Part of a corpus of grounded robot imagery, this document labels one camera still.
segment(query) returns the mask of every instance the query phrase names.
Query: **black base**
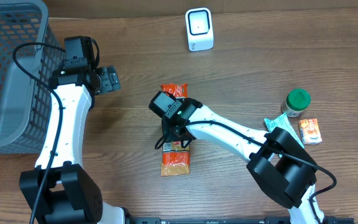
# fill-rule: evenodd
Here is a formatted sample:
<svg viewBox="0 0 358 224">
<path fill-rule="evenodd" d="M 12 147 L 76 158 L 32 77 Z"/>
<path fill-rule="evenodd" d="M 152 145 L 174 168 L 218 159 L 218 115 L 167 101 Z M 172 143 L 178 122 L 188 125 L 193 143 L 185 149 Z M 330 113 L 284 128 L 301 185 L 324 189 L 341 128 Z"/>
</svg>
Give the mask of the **black base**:
<svg viewBox="0 0 358 224">
<path fill-rule="evenodd" d="M 264 219 L 178 219 L 134 218 L 134 224 L 291 224 L 290 217 L 266 217 Z M 324 224 L 354 224 L 353 218 L 326 217 Z"/>
</svg>

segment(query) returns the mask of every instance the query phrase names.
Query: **small jar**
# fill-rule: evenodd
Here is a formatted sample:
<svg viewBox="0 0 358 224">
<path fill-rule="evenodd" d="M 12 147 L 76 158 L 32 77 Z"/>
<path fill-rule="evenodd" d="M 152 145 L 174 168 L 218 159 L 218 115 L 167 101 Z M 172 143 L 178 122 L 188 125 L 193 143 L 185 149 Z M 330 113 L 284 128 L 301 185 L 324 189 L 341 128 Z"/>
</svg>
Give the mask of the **small jar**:
<svg viewBox="0 0 358 224">
<path fill-rule="evenodd" d="M 306 90 L 294 89 L 281 104 L 281 111 L 288 117 L 299 116 L 310 104 L 311 97 Z"/>
</svg>

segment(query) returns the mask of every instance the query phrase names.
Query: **white square device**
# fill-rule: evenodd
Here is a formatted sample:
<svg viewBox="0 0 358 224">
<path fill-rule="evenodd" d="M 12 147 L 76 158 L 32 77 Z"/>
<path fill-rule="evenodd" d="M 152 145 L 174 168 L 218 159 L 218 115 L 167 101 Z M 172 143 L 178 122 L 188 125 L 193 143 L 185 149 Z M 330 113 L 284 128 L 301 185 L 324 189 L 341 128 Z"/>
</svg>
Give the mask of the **white square device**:
<svg viewBox="0 0 358 224">
<path fill-rule="evenodd" d="M 211 49 L 214 46 L 211 11 L 205 7 L 190 9 L 185 19 L 189 50 Z"/>
</svg>

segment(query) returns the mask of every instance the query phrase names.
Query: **wood grain surface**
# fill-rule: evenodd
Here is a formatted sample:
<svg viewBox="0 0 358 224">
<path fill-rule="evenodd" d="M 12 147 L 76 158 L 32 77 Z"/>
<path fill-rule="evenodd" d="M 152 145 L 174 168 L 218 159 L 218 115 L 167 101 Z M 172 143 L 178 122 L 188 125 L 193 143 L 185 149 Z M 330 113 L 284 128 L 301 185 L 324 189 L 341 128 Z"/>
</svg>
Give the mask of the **wood grain surface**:
<svg viewBox="0 0 358 224">
<path fill-rule="evenodd" d="M 358 7 L 358 0 L 45 0 L 50 17 L 101 19 L 179 16 L 207 7 L 212 13 Z"/>
<path fill-rule="evenodd" d="M 103 199 L 134 216 L 251 218 L 288 215 L 258 188 L 246 164 L 208 142 L 191 144 L 191 173 L 161 177 L 160 118 L 147 105 L 162 83 L 187 82 L 189 97 L 250 128 L 281 114 L 294 88 L 307 89 L 323 142 L 306 146 L 338 179 L 318 196 L 327 215 L 358 223 L 358 8 L 213 15 L 212 50 L 190 53 L 183 16 L 57 21 L 65 37 L 87 35 L 100 65 L 115 65 L 122 90 L 96 97 L 83 160 Z M 299 118 L 291 119 L 296 124 Z M 0 155 L 0 223 L 25 223 L 30 209 L 19 175 L 38 155 Z M 317 173 L 317 189 L 331 179 Z"/>
</svg>

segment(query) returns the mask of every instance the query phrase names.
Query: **gray plastic basket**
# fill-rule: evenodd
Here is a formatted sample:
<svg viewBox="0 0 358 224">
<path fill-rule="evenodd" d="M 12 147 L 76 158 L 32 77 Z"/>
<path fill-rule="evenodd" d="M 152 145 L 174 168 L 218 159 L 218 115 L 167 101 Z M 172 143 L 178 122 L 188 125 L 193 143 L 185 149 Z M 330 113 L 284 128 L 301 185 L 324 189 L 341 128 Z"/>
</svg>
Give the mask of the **gray plastic basket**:
<svg viewBox="0 0 358 224">
<path fill-rule="evenodd" d="M 25 42 L 58 45 L 42 1 L 0 1 L 0 153 L 40 152 L 50 117 L 50 93 L 19 70 L 13 49 Z M 25 69 L 48 82 L 64 53 L 28 46 L 17 53 Z"/>
</svg>

